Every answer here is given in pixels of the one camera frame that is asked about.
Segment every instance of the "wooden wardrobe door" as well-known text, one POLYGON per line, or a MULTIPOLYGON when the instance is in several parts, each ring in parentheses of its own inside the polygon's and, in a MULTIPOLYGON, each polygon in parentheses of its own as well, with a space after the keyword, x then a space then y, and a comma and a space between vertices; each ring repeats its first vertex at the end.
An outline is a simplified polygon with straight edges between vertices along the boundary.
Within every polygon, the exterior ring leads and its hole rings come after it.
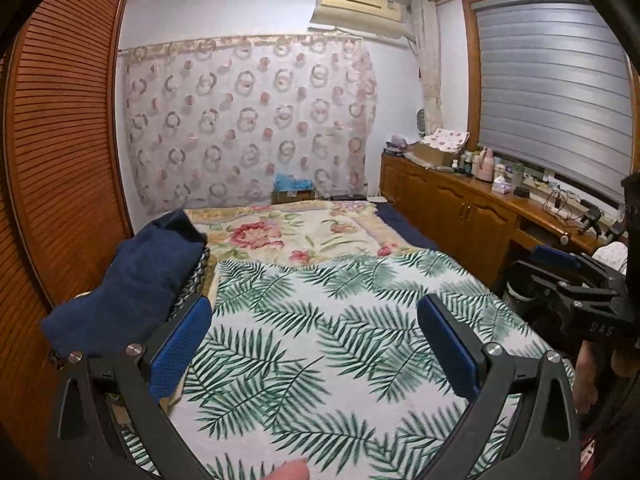
POLYGON ((12 53, 4 160, 17 224, 52 304, 95 288, 132 235, 114 135, 126 0, 44 0, 12 53))
MULTIPOLYGON (((5 60, 0 60, 0 101, 5 68, 5 60)), ((7 191, 0 171, 0 424, 44 478, 58 382, 55 369, 47 364, 49 344, 38 325, 49 305, 26 257, 7 191)), ((4 473, 11 477, 10 471, 4 473)))

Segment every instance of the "metal screw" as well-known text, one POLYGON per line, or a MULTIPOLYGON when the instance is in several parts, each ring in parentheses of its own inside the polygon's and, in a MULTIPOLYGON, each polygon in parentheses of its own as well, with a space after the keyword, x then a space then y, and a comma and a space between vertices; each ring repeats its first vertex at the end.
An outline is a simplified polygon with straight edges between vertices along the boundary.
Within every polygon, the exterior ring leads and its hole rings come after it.
POLYGON ((485 348, 486 348, 486 351, 489 352, 489 354, 491 355, 496 356, 496 355, 502 354, 502 347, 498 345, 498 343, 487 343, 485 348))
POLYGON ((552 363, 560 362, 560 354, 558 352, 554 352, 553 350, 546 353, 546 358, 552 363))
POLYGON ((140 343, 131 343, 126 349, 127 355, 136 356, 142 352, 142 345, 140 343))
POLYGON ((79 350, 74 350, 73 352, 71 352, 71 354, 69 354, 69 362, 71 364, 76 364, 80 361, 80 359, 82 359, 82 352, 79 350))

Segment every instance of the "folded cloth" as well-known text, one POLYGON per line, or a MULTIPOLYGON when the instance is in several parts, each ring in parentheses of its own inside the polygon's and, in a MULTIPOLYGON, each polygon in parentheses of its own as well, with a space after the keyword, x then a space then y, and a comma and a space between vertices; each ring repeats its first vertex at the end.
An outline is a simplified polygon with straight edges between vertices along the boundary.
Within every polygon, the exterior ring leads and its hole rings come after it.
POLYGON ((457 153, 460 148, 464 146, 468 138, 469 132, 456 132, 454 130, 438 128, 431 135, 421 138, 420 142, 441 152, 457 153))
POLYGON ((56 307, 42 331, 63 356, 80 350, 96 357, 145 342, 166 321, 205 243, 181 209, 161 216, 121 242, 102 283, 56 307))

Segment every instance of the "air conditioner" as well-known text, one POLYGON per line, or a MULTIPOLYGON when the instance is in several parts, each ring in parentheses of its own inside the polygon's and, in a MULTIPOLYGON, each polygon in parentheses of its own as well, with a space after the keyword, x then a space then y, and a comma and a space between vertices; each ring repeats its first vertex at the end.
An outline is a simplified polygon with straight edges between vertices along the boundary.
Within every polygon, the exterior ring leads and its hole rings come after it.
POLYGON ((371 32, 397 40, 405 34, 400 4, 391 0, 316 0, 311 23, 371 32))

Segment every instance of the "blue blanket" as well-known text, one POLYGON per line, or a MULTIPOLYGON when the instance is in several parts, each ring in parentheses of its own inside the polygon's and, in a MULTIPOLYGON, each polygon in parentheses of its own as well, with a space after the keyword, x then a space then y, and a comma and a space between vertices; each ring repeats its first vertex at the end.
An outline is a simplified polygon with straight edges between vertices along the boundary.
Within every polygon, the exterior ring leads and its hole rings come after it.
POLYGON ((376 214, 380 219, 398 233, 407 243, 422 247, 423 249, 438 250, 436 242, 424 236, 418 229, 413 227, 394 207, 389 203, 376 204, 376 214))
POLYGON ((101 356, 145 342, 166 321, 205 243, 182 210, 150 222, 119 245, 102 283, 56 307, 42 331, 62 356, 74 350, 101 356))

